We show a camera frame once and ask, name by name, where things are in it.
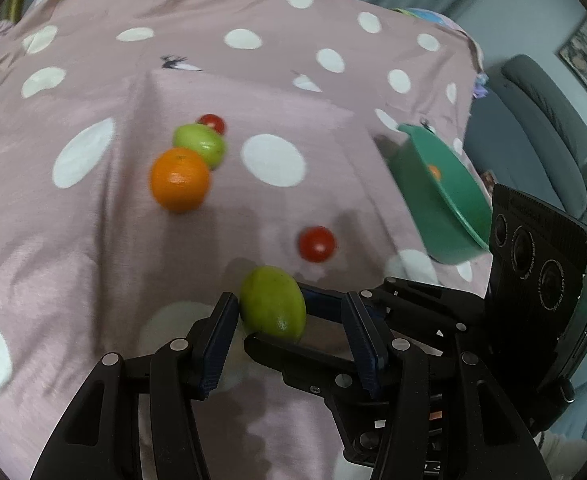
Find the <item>green mango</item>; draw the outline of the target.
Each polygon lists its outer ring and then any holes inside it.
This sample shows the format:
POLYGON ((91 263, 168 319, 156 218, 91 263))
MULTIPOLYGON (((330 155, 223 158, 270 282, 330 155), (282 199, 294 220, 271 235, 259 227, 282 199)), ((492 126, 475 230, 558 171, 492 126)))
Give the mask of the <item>green mango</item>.
POLYGON ((307 306, 300 286, 276 266, 258 266, 240 288, 240 308, 248 335, 260 333, 290 344, 302 338, 307 306))
POLYGON ((227 151, 223 136, 201 124, 187 124, 176 128, 173 133, 173 146, 195 151, 212 170, 220 166, 227 151))

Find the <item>orange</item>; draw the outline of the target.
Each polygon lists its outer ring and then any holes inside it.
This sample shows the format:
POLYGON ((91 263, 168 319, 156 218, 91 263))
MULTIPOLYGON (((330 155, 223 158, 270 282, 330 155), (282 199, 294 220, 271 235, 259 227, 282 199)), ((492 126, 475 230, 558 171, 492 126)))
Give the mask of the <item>orange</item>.
POLYGON ((211 170, 195 151, 170 148, 153 163, 149 188, 161 207, 183 214, 204 203, 211 188, 211 170))
POLYGON ((431 172, 432 176, 435 178, 435 180, 440 181, 442 179, 441 171, 437 166, 429 164, 428 169, 431 172))

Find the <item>green plastic bowl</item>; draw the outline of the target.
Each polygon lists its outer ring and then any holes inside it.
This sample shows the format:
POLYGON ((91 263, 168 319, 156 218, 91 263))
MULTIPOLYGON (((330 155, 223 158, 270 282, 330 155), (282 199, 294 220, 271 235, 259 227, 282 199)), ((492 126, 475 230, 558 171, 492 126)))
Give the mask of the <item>green plastic bowl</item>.
POLYGON ((483 186, 430 130, 401 125, 400 132, 407 139, 388 167, 427 254, 439 263, 459 264, 488 252, 492 207, 483 186), (440 169, 440 181, 432 176, 429 164, 440 169))

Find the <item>snack packet on sofa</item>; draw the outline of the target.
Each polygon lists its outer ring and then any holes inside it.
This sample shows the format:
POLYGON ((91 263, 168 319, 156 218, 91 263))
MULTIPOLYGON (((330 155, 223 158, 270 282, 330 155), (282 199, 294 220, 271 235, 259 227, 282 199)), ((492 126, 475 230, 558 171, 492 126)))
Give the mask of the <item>snack packet on sofa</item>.
POLYGON ((484 185, 484 188, 487 190, 487 194, 492 196, 496 185, 495 174, 493 174, 491 170, 485 170, 481 172, 480 179, 484 185))

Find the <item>grey sofa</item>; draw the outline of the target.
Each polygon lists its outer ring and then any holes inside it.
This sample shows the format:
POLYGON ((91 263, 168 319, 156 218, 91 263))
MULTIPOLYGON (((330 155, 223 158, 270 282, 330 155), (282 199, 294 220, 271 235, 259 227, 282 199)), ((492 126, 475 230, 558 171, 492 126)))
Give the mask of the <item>grey sofa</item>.
POLYGON ((535 431, 587 440, 587 125, 533 58, 503 64, 464 149, 497 182, 489 295, 535 431))

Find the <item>colourful cloth pile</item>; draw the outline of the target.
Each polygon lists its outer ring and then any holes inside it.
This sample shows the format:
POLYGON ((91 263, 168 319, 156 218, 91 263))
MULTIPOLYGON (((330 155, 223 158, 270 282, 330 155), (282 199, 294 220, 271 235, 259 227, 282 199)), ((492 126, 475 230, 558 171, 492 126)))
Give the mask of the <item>colourful cloth pile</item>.
POLYGON ((476 40, 474 40, 468 34, 468 32, 466 32, 461 27, 461 25, 458 25, 448 16, 431 10, 418 8, 394 8, 394 11, 399 12, 400 14, 411 16, 412 18, 420 18, 420 20, 453 30, 454 32, 459 32, 461 35, 465 36, 471 44, 471 50, 473 53, 473 58, 475 59, 475 67, 477 72, 475 86, 473 87, 473 97, 476 100, 479 100, 485 98, 489 94, 489 90, 487 90, 487 81, 489 81, 489 76, 487 76, 487 73, 484 72, 483 51, 476 40))

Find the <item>small red tomato far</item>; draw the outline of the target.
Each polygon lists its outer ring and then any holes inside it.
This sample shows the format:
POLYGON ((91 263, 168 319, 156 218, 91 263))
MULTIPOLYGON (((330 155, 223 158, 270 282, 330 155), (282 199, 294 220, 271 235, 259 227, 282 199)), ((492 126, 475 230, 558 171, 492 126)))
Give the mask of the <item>small red tomato far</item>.
POLYGON ((225 120, 215 114, 204 114, 197 120, 197 123, 213 129, 221 136, 223 136, 227 130, 225 120))

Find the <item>pink polka dot tablecloth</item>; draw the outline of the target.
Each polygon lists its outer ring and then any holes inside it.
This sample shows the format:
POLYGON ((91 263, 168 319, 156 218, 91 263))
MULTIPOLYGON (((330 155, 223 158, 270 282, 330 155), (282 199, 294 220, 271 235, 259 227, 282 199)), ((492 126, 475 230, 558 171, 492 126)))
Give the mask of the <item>pink polka dot tablecloth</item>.
POLYGON ((463 149, 459 28, 359 0, 36 0, 0 40, 0 468, 28 478, 96 362, 185 335, 258 266, 483 294, 387 160, 463 149))

